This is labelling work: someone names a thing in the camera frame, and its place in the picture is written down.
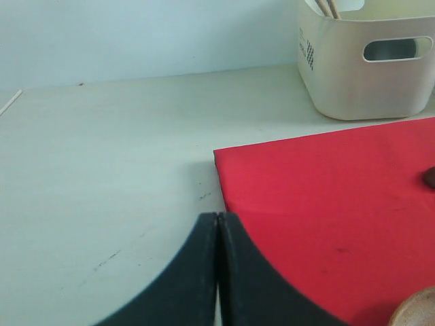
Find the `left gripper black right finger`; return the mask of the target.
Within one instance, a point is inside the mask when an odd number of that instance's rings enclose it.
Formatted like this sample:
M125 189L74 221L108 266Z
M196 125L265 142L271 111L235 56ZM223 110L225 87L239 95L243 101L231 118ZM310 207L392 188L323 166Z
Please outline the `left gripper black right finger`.
M346 324L289 284L261 254L236 214L220 213L217 222L223 325Z

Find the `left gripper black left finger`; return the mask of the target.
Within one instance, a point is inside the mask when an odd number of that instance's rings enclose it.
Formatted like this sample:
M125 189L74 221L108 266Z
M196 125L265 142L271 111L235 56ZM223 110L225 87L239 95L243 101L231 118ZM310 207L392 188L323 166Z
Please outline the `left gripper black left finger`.
M98 325L213 325L218 214L202 213L168 266Z

